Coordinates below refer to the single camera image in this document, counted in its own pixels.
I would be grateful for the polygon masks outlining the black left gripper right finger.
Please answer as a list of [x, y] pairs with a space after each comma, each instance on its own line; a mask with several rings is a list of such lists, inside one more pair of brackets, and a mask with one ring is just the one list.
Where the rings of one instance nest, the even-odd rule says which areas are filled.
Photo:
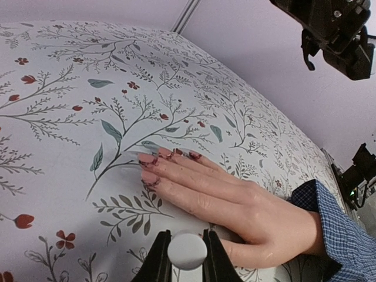
[[205, 229], [203, 241], [207, 247], [207, 257], [203, 262], [204, 282], [242, 282], [232, 265], [217, 233]]

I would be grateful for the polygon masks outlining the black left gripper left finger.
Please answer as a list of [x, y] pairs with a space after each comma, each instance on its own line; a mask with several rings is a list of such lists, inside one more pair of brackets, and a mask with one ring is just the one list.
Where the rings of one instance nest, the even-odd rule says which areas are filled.
[[170, 230], [158, 233], [133, 282], [171, 282], [172, 263], [167, 255], [171, 238]]

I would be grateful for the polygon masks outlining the blue checkered sleeve forearm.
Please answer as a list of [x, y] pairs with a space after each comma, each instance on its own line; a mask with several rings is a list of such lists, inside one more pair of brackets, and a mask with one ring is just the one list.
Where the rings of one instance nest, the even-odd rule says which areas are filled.
[[320, 215], [324, 245], [331, 261], [323, 281], [375, 281], [375, 238], [356, 225], [318, 180], [296, 188], [289, 202]]

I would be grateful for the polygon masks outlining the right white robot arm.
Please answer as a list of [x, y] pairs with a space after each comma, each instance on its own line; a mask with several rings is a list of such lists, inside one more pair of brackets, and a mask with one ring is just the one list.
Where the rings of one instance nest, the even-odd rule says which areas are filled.
[[369, 79], [375, 61], [375, 36], [368, 34], [370, 1], [276, 0], [271, 3], [292, 17], [303, 30], [304, 62], [315, 70], [310, 57], [323, 52], [324, 60], [353, 81]]

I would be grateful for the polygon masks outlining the person's bare hand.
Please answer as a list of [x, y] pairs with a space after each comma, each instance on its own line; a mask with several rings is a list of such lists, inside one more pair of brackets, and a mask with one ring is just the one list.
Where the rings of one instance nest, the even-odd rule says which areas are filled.
[[160, 149], [138, 159], [143, 183], [160, 198], [242, 238], [222, 242], [235, 266], [270, 268], [301, 254], [327, 255], [317, 212], [240, 180], [196, 152], [183, 156]]

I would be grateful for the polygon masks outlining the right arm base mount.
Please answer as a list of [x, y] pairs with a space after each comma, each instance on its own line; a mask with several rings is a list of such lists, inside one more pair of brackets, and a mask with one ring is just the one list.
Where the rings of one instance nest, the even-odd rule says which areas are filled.
[[[363, 143], [353, 157], [353, 164], [344, 172], [334, 163], [331, 168], [337, 181], [341, 196], [351, 210], [357, 211], [365, 204], [370, 182], [375, 178], [375, 154], [371, 154]], [[365, 182], [362, 202], [358, 202], [358, 189]]]

